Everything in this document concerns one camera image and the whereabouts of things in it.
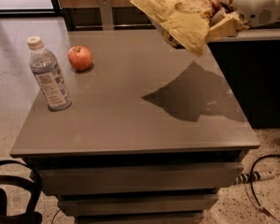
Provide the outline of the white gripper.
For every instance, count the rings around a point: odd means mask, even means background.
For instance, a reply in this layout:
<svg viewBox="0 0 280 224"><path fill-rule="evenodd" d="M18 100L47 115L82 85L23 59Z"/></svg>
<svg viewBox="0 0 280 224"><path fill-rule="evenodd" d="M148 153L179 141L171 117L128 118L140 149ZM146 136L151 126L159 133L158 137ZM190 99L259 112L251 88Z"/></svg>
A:
<svg viewBox="0 0 280 224"><path fill-rule="evenodd" d="M237 12L213 18L207 35L207 42L215 42L250 28L276 23L280 19L280 0L232 0L232 8Z"/></svg>

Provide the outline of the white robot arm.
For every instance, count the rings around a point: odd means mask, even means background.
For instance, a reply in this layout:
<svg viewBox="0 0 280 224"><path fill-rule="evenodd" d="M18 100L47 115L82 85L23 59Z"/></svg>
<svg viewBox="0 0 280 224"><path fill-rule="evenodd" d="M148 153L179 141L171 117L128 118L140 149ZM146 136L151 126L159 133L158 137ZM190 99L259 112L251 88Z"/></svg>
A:
<svg viewBox="0 0 280 224"><path fill-rule="evenodd" d="M216 0L220 10L211 19L206 42L225 39L250 40L259 33L259 39L273 39L280 25L280 0Z"/></svg>

